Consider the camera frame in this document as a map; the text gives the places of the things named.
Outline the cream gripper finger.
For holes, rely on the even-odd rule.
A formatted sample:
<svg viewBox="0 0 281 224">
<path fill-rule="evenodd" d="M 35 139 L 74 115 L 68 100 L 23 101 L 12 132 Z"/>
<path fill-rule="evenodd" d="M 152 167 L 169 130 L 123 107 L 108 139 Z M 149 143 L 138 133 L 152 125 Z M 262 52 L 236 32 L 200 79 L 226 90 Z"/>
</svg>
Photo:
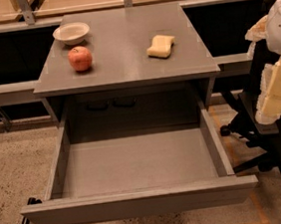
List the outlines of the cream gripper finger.
<svg viewBox="0 0 281 224">
<path fill-rule="evenodd" d="M 281 116 L 281 58 L 275 64 L 266 64 L 261 77 L 255 119 L 265 125 Z"/>
</svg>

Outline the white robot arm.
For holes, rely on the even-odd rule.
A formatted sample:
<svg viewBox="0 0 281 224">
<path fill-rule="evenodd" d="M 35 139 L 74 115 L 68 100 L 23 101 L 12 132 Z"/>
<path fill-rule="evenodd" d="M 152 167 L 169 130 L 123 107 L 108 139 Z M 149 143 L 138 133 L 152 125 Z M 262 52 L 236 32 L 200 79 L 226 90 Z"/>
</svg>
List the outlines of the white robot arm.
<svg viewBox="0 0 281 224">
<path fill-rule="evenodd" d="M 259 19 L 245 35 L 245 39 L 251 42 L 264 39 L 268 51 L 279 56 L 275 64 L 266 64 L 261 72 L 261 94 L 255 114 L 257 122 L 272 124 L 281 116 L 281 0 L 276 0 L 268 14 Z"/>
</svg>

